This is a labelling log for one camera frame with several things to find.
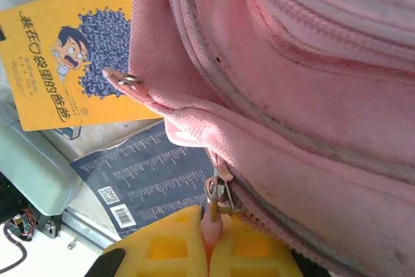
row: blue patterned illustration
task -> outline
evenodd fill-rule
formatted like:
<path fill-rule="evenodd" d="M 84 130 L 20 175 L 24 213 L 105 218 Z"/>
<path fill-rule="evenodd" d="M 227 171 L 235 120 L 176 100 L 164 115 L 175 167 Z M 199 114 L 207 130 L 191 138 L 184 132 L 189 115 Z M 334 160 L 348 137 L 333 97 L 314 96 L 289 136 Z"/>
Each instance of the blue patterned illustration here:
<path fill-rule="evenodd" d="M 130 43 L 130 20 L 125 18 L 122 8 L 118 11 L 96 9 L 86 15 L 78 15 L 82 23 L 78 30 L 87 39 L 90 49 L 87 61 L 91 64 L 84 69 L 85 75 L 79 77 L 83 93 L 103 99 L 109 95 L 122 95 L 103 76 L 106 66 L 128 71 L 128 47 Z"/>

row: cartoon boy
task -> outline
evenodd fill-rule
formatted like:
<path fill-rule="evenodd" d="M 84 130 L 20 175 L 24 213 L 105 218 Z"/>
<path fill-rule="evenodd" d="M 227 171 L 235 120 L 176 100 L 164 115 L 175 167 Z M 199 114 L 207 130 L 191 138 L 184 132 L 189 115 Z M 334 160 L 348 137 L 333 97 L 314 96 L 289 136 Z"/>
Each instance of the cartoon boy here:
<path fill-rule="evenodd" d="M 52 54 L 58 61 L 58 74 L 62 82 L 71 69 L 82 66 L 88 50 L 89 44 L 79 30 L 69 26 L 60 29 Z"/>

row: rectangular hole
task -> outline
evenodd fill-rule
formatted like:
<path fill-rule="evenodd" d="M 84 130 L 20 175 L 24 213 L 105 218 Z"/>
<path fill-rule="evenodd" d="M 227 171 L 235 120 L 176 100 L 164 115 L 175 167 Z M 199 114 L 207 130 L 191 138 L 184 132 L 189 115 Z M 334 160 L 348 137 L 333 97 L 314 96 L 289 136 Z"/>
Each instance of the rectangular hole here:
<path fill-rule="evenodd" d="M 152 271 L 139 272 L 137 277 L 187 277 L 186 269 L 172 269 L 166 267 L 163 269 L 157 269 Z"/>
<path fill-rule="evenodd" d="M 231 269 L 231 277 L 280 277 L 276 267 L 234 267 Z"/>
<path fill-rule="evenodd" d="M 187 241 L 180 236 L 165 235 L 152 240 L 148 259 L 187 258 Z"/>
<path fill-rule="evenodd" d="M 242 258 L 265 258 L 272 252 L 271 238 L 263 234 L 242 235 L 236 239 L 233 255 Z"/>

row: dark blue book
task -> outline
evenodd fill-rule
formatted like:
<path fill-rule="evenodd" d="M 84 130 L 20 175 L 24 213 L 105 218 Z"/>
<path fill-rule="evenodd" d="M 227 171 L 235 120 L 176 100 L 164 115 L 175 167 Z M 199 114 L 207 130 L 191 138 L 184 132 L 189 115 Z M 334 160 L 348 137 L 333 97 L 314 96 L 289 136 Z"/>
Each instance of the dark blue book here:
<path fill-rule="evenodd" d="M 204 182 L 213 175 L 205 150 L 172 144 L 163 122 L 71 167 L 101 201 L 121 238 L 188 206 L 204 205 Z"/>

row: book title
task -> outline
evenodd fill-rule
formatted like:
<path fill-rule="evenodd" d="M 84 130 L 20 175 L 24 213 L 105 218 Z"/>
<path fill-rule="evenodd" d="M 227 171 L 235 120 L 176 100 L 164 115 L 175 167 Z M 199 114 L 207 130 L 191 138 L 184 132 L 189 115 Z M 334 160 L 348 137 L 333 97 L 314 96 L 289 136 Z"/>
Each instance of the book title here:
<path fill-rule="evenodd" d="M 51 100 L 56 108 L 56 112 L 60 120 L 65 123 L 71 118 L 71 114 L 65 107 L 64 98 L 58 92 L 58 88 L 56 87 L 51 71 L 48 70 L 48 64 L 42 55 L 39 34 L 36 32 L 34 23 L 30 17 L 24 16 L 22 11 L 19 12 L 19 15 L 28 39 L 29 51 L 32 53 L 33 60 L 36 63 L 43 85 L 45 86 L 45 90 L 50 94 Z"/>

